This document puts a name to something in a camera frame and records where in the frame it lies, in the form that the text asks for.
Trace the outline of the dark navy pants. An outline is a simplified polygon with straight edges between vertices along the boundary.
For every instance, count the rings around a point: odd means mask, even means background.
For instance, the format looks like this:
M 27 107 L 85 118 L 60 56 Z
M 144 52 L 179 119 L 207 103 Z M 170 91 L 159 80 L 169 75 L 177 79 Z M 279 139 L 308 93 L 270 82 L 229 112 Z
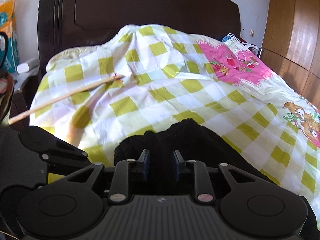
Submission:
M 172 154 L 178 150 L 184 160 L 201 161 L 207 167 L 217 168 L 220 163 L 231 164 L 254 176 L 269 181 L 269 178 L 249 164 L 234 148 L 210 129 L 185 119 L 158 133 L 146 131 L 124 139 L 114 150 L 114 163 L 126 159 L 138 159 L 143 152 L 150 152 L 146 194 L 190 194 L 194 182 L 180 187 L 172 170 Z

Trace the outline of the dark wooden headboard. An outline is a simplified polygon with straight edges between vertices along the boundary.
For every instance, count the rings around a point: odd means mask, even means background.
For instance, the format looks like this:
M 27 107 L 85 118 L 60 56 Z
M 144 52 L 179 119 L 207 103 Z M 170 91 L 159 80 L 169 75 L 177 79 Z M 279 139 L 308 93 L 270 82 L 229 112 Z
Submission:
M 160 24 L 221 40 L 240 36 L 240 11 L 231 0 L 40 0 L 38 48 L 42 74 L 57 53 L 112 39 L 125 25 Z

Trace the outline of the floral checkered bed sheet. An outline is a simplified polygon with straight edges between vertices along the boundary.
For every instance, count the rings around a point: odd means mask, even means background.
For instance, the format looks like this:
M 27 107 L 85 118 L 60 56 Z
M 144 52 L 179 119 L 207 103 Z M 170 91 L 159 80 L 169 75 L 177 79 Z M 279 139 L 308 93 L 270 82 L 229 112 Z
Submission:
M 121 80 L 36 111 L 30 124 L 114 163 L 125 138 L 191 118 L 319 214 L 319 110 L 236 38 L 126 25 L 109 42 L 66 49 L 46 66 L 37 107 L 105 77 Z

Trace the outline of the wooden stick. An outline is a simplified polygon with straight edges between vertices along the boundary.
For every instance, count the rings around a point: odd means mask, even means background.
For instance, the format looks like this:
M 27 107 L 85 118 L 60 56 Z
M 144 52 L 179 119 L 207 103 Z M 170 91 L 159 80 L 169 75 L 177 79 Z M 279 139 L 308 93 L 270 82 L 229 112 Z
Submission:
M 59 96 L 59 97 L 54 98 L 52 100 L 49 100 L 49 101 L 47 101 L 47 102 L 45 102 L 45 103 L 43 103 L 43 104 L 41 104 L 41 105 L 39 105 L 37 107 L 29 109 L 29 110 L 27 110 L 27 111 L 15 116 L 15 117 L 10 118 L 8 124 L 9 125 L 15 124 L 16 122 L 21 121 L 21 120 L 25 119 L 26 117 L 29 117 L 31 114 L 35 113 L 36 111 L 39 111 L 39 110 L 41 110 L 41 109 L 43 109 L 43 108 L 45 108 L 45 107 L 47 107 L 49 105 L 52 105 L 52 104 L 54 104 L 56 102 L 59 102 L 61 100 L 65 100 L 66 98 L 71 97 L 74 94 L 82 93 L 82 92 L 85 92 L 87 90 L 94 89 L 94 88 L 96 88 L 96 87 L 98 87 L 100 85 L 103 85 L 105 83 L 114 82 L 115 80 L 120 80 L 123 77 L 124 77 L 124 75 L 114 75 L 112 77 L 106 77 L 106 78 L 104 78 L 104 79 L 102 79 L 100 81 L 97 81 L 95 83 L 92 83 L 90 85 L 86 85 L 86 86 L 77 88 L 77 89 L 75 89 L 73 91 L 70 91 L 70 92 L 68 92 L 66 94 L 63 94 L 62 96 Z

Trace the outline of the wooden wardrobe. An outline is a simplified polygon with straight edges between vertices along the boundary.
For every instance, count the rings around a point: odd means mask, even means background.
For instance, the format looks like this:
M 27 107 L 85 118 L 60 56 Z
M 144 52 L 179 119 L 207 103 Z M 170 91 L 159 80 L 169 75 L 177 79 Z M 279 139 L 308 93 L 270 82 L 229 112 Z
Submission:
M 262 60 L 319 106 L 319 0 L 270 0 Z

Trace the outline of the orange blue package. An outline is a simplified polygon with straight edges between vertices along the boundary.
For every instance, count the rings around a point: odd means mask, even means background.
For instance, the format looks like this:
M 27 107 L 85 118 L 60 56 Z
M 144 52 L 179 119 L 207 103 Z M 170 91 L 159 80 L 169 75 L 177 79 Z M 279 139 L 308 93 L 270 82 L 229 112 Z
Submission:
M 20 64 L 15 17 L 16 0 L 1 0 L 1 32 L 8 37 L 8 53 L 4 61 L 3 68 L 10 73 L 17 72 Z

